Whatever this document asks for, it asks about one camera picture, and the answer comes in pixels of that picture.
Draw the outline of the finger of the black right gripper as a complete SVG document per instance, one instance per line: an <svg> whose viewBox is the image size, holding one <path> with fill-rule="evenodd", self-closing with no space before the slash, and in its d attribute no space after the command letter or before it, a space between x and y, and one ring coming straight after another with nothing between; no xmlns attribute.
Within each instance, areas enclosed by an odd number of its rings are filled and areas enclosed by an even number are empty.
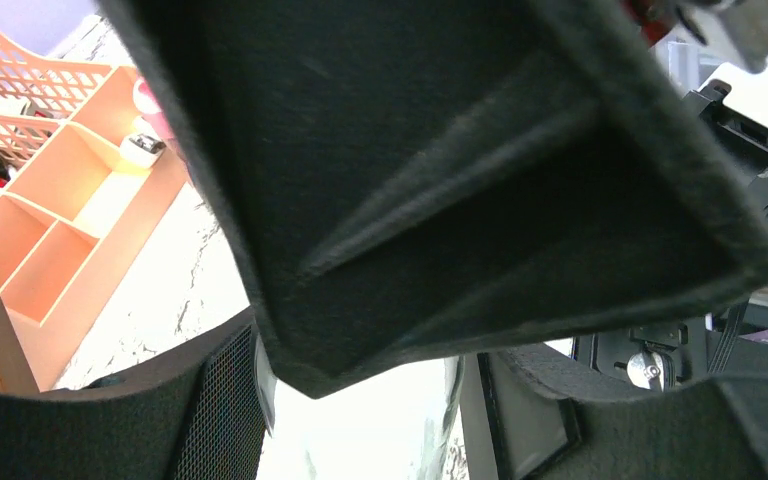
<svg viewBox="0 0 768 480"><path fill-rule="evenodd" d="M310 397L768 284L766 223L618 1L101 7Z"/></svg>

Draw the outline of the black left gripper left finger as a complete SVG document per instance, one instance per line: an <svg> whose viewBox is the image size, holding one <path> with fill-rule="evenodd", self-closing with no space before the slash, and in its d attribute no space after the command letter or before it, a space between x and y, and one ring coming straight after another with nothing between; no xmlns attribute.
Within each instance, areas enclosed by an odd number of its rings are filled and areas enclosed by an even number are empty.
<svg viewBox="0 0 768 480"><path fill-rule="evenodd" d="M0 479L253 479L253 314L85 388L0 394Z"/></svg>

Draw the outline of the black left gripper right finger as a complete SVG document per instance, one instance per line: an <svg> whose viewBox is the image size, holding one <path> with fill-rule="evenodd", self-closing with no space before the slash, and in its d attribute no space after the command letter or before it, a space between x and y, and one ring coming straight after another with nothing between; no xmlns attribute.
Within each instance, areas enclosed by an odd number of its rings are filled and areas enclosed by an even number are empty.
<svg viewBox="0 0 768 480"><path fill-rule="evenodd" d="M768 375L652 392L535 344L471 355L474 479L768 479Z"/></svg>

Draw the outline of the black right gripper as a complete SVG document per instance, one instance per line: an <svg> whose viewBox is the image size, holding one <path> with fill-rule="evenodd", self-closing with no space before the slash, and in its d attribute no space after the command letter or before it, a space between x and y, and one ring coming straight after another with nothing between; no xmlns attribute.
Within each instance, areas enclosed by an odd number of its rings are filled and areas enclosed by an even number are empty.
<svg viewBox="0 0 768 480"><path fill-rule="evenodd" d="M715 80L684 101L714 134L768 223L768 128L724 103ZM713 314L577 337L572 357L641 388L665 389L711 372L768 372L768 286Z"/></svg>

